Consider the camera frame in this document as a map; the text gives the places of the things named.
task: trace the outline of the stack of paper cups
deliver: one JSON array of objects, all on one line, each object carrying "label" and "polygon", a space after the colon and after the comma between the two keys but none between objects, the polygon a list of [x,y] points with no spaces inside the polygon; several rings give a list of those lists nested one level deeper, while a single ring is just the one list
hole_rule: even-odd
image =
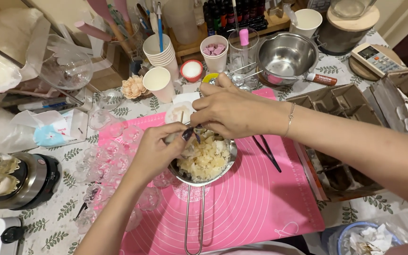
[{"label": "stack of paper cups", "polygon": [[[218,56],[209,56],[204,54],[204,49],[209,44],[223,44],[224,51]],[[221,35],[211,35],[204,39],[201,43],[201,54],[204,56],[204,61],[207,65],[208,72],[213,73],[220,73],[226,71],[226,58],[228,56],[228,48],[229,42],[226,38],[222,37]]]},{"label": "stack of paper cups", "polygon": [[179,67],[169,36],[163,34],[163,52],[160,52],[160,43],[156,34],[149,36],[144,41],[143,51],[151,65],[166,68],[171,74],[171,80],[175,81],[178,79]]}]

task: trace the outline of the hand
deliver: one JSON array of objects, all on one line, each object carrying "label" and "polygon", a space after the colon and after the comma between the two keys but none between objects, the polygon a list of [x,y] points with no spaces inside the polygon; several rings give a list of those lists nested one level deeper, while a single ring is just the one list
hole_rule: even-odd
[{"label": "hand", "polygon": [[[162,138],[175,132],[180,132],[181,135],[166,145]],[[140,178],[145,182],[150,182],[167,168],[173,159],[180,156],[192,135],[193,128],[180,122],[146,129],[133,162],[127,171],[130,173],[129,178]]]},{"label": "hand", "polygon": [[191,115],[191,126],[201,124],[231,139],[286,133],[290,103],[239,89],[224,73],[218,75],[215,86],[202,83],[200,90],[205,97],[193,102],[197,112]]}]

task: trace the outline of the woman's right hand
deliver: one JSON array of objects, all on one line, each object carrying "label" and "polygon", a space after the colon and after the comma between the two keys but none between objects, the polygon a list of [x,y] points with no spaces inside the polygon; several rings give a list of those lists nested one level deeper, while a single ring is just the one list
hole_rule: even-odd
[{"label": "woman's right hand", "polygon": [[259,134],[284,135],[291,104],[254,95],[235,87],[224,73],[215,85],[200,85],[203,98],[193,102],[197,110],[191,125],[201,124],[224,138],[242,138]]}]

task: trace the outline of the woman's left hand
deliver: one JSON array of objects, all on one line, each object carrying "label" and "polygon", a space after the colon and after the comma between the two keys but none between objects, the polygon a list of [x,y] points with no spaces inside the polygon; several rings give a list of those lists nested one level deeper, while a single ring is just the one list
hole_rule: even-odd
[{"label": "woman's left hand", "polygon": [[[162,139],[175,132],[182,133],[166,145]],[[193,128],[180,122],[146,129],[127,173],[150,182],[180,156],[192,135]]]}]

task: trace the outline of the cardboard box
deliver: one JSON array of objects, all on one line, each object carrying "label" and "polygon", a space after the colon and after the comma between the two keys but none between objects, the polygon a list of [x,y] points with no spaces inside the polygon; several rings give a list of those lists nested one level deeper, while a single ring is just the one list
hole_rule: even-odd
[{"label": "cardboard box", "polygon": [[100,91],[122,86],[122,81],[131,75],[130,59],[122,47],[115,43],[105,42],[102,56],[92,58],[92,62],[94,74],[90,84]]},{"label": "cardboard box", "polygon": [[[326,87],[287,101],[322,113],[383,126],[354,84]],[[340,160],[297,142],[295,147],[318,200],[343,201],[385,192],[381,185]]]},{"label": "cardboard box", "polygon": [[408,68],[386,74],[369,89],[390,128],[408,133]]}]

